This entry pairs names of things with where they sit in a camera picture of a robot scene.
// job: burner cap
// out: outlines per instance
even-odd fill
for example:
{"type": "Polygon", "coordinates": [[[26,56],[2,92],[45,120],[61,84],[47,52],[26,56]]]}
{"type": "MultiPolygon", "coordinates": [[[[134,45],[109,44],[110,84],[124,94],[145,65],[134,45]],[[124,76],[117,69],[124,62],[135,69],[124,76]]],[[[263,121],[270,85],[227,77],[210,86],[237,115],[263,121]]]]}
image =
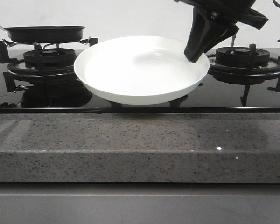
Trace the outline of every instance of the burner cap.
{"type": "Polygon", "coordinates": [[[44,50],[42,52],[42,56],[48,57],[48,56],[58,56],[59,53],[57,50],[44,50]]]}
{"type": "MultiPolygon", "coordinates": [[[[251,63],[250,53],[250,48],[245,47],[218,48],[215,63],[235,68],[247,68],[251,63]]],[[[253,68],[265,67],[269,60],[269,51],[256,49],[255,57],[252,60],[253,68]]]]}

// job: speckled countertop edge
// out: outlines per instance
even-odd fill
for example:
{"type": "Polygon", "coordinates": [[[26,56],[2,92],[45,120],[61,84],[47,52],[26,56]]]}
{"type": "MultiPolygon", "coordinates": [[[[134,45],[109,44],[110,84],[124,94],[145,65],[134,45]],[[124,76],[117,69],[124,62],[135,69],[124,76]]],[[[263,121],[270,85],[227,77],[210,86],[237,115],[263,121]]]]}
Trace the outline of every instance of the speckled countertop edge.
{"type": "Polygon", "coordinates": [[[280,113],[0,114],[0,182],[280,183],[280,113]]]}

